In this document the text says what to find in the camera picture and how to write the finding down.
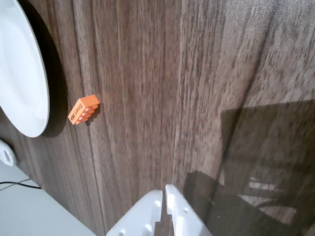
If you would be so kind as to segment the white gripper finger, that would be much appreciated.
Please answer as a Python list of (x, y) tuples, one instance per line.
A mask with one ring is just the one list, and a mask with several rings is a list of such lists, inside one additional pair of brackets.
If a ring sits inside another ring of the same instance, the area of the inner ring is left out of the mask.
[(162, 190), (152, 190), (137, 201), (110, 229), (108, 236), (153, 236), (161, 220)]
[(175, 236), (212, 236), (188, 201), (173, 185), (167, 184), (167, 214), (171, 215)]

